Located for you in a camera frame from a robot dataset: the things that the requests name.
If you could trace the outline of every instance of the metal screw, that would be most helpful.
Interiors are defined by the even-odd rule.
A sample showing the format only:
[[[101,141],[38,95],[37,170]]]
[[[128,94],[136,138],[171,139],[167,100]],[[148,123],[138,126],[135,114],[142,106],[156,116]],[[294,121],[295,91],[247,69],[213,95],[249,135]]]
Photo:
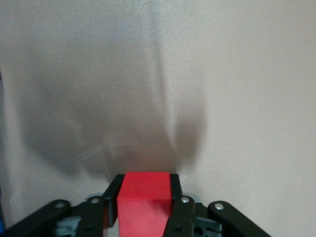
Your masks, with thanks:
[[[59,201],[58,203],[56,203],[55,208],[62,208],[64,206],[65,204],[62,201]]]
[[[98,197],[95,197],[95,198],[90,200],[90,203],[95,204],[95,203],[98,203],[99,201],[100,201],[100,199]]]
[[[190,199],[188,197],[181,198],[181,202],[183,202],[183,203],[188,203],[189,201],[190,201]]]
[[[223,209],[224,209],[224,206],[223,206],[222,204],[220,204],[220,203],[216,203],[216,204],[215,204],[215,208],[216,208],[217,210],[223,210]]]

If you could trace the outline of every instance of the white backdrop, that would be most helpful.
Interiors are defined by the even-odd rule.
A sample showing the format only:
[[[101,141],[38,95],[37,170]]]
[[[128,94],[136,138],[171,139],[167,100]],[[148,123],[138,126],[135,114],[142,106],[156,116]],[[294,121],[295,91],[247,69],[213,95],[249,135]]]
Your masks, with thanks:
[[[316,235],[316,1],[0,5],[9,226],[162,170],[273,237]]]

